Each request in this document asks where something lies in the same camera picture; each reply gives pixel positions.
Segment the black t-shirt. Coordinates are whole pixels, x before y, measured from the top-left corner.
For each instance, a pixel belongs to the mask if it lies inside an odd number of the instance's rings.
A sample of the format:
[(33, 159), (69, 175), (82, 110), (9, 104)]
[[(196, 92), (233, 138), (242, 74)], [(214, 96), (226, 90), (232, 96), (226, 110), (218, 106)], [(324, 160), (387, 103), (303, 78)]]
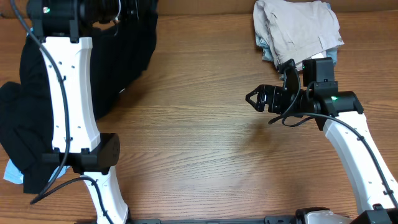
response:
[(106, 116), (119, 94), (147, 70), (157, 42), (157, 4), (149, 1), (138, 20), (93, 30), (90, 83), (95, 119)]

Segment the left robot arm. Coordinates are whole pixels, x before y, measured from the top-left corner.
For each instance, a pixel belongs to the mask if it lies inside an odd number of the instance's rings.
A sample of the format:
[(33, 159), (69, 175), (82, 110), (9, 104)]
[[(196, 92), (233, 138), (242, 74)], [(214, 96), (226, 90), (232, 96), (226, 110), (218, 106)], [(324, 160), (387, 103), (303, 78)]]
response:
[(52, 152), (42, 160), (70, 166), (86, 184), (97, 223), (131, 223), (116, 176), (117, 134), (98, 131), (91, 96), (94, 23), (138, 19), (151, 1), (44, 1), (27, 5), (34, 40), (45, 61), (53, 113)]

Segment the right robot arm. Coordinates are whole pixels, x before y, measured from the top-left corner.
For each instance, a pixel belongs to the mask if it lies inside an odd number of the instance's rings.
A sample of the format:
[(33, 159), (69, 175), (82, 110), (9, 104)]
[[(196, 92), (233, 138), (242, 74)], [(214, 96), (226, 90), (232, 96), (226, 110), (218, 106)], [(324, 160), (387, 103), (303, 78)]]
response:
[(332, 58), (304, 60), (301, 75), (292, 59), (278, 65), (277, 71), (284, 78), (282, 86), (259, 85), (246, 101), (258, 112), (274, 113), (270, 124), (289, 117), (301, 119), (297, 126), (316, 121), (338, 153), (358, 216), (350, 219), (312, 207), (298, 209), (295, 215), (265, 217), (265, 223), (397, 223), (397, 181), (373, 141), (358, 97), (339, 91)]

